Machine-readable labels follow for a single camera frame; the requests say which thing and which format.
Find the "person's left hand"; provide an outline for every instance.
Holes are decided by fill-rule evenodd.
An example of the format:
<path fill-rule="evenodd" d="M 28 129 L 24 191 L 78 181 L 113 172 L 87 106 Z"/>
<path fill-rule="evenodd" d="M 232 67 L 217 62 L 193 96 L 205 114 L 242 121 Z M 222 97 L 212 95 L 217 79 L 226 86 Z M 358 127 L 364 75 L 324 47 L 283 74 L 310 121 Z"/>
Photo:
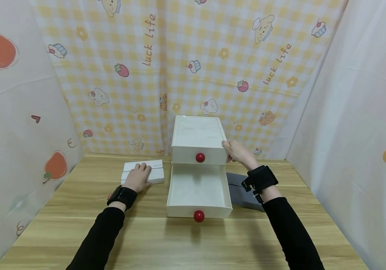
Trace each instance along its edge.
<path fill-rule="evenodd" d="M 133 170 L 127 176 L 123 187 L 130 188 L 137 193 L 152 186 L 152 183 L 148 182 L 149 174 L 151 173 L 151 166 L 147 166 L 145 163 L 141 165 L 136 164 Z"/>

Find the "hand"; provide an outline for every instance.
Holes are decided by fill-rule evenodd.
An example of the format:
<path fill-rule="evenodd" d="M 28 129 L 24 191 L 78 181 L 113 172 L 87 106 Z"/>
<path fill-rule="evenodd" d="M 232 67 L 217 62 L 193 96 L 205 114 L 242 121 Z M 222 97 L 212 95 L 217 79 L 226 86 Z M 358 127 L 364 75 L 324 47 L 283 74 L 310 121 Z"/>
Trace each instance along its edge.
<path fill-rule="evenodd" d="M 222 147 L 224 147 L 227 153 L 229 153 L 229 158 L 227 159 L 227 162 L 230 162 L 230 160 L 234 159 L 244 165 L 244 167 L 246 167 L 248 171 L 252 171 L 255 168 L 259 167 L 259 164 L 254 158 L 253 154 L 250 153 L 239 142 L 235 140 L 230 142 L 223 141 Z"/>
<path fill-rule="evenodd" d="M 147 166 L 145 163 L 142 163 L 142 165 L 136 164 L 136 167 L 128 174 L 123 187 L 130 188 L 137 193 L 149 188 L 152 186 L 152 183 L 148 182 L 150 173 L 151 166 Z"/>

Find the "gray object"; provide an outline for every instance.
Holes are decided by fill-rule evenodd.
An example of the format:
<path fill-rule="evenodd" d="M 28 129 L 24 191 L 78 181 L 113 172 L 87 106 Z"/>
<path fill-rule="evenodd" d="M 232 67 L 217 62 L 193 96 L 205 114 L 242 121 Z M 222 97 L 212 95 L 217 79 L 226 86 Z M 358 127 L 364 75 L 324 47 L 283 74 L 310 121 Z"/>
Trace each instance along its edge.
<path fill-rule="evenodd" d="M 235 173 L 226 173 L 229 184 L 230 201 L 241 207 L 251 208 L 264 212 L 262 205 L 256 200 L 252 192 L 246 192 L 241 183 L 247 176 Z"/>

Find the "wooden table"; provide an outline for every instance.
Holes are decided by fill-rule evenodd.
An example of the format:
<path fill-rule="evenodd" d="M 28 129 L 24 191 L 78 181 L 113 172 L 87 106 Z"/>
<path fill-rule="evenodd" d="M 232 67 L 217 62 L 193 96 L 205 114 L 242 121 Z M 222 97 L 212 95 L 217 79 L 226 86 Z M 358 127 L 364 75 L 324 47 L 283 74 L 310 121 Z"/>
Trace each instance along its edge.
<path fill-rule="evenodd" d="M 107 196 L 120 184 L 124 162 L 162 157 L 86 154 L 0 261 L 0 270 L 65 269 Z M 165 183 L 140 195 L 106 269 L 229 270 L 288 269 L 265 213 L 233 206 L 227 219 L 167 218 L 170 158 L 163 157 Z M 309 232 L 329 269 L 366 269 L 309 188 L 286 161 L 266 162 Z M 238 163 L 230 173 L 245 174 Z"/>

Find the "white box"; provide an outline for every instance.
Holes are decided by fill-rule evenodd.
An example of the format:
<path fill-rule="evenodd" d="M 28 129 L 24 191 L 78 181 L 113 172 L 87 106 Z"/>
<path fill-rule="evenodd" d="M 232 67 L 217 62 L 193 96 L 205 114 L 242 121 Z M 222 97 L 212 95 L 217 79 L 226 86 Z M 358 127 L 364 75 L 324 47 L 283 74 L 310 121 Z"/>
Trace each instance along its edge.
<path fill-rule="evenodd" d="M 121 176 L 121 184 L 125 183 L 125 179 L 127 179 L 128 174 L 131 170 L 136 167 L 136 164 L 146 163 L 146 165 L 151 166 L 151 173 L 149 174 L 148 182 L 153 184 L 164 183 L 164 170 L 163 170 L 163 161 L 162 159 L 157 160 L 145 160 L 138 162 L 127 162 L 124 163 L 124 171 Z"/>
<path fill-rule="evenodd" d="M 202 164 L 225 165 L 227 152 L 221 142 L 226 139 L 218 117 L 177 115 L 173 128 L 172 163 L 198 164 L 196 155 L 204 154 Z"/>
<path fill-rule="evenodd" d="M 226 135 L 217 117 L 176 116 L 167 216 L 227 218 L 232 212 L 226 177 Z M 196 155 L 204 154 L 198 162 Z"/>

